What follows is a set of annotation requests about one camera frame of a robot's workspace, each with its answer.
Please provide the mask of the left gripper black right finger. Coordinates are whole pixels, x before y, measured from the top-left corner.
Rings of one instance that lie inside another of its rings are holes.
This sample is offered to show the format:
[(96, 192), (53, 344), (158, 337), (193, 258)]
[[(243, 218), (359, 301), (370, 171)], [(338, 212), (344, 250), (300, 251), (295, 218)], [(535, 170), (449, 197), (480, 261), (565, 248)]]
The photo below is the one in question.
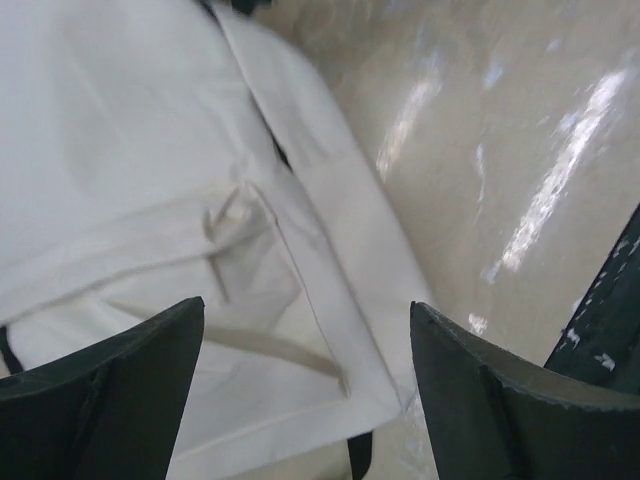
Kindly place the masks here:
[(638, 478), (638, 396), (532, 364), (425, 303), (410, 337), (440, 478)]

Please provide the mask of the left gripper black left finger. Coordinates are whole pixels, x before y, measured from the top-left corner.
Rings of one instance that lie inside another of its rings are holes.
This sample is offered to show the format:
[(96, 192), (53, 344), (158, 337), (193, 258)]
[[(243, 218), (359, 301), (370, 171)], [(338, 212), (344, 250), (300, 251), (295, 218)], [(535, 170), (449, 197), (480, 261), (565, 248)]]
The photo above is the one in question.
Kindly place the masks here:
[(195, 297), (1, 381), (4, 479), (164, 479), (204, 332)]

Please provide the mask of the beige canvas backpack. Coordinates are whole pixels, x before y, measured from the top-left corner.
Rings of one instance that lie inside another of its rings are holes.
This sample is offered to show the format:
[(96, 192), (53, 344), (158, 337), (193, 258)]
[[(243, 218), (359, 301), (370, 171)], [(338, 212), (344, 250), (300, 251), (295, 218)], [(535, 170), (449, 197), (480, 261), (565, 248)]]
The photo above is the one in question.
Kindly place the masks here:
[(296, 49), (211, 1), (1, 5), (1, 324), (26, 369), (189, 297), (169, 463), (226, 479), (402, 416), (429, 287)]

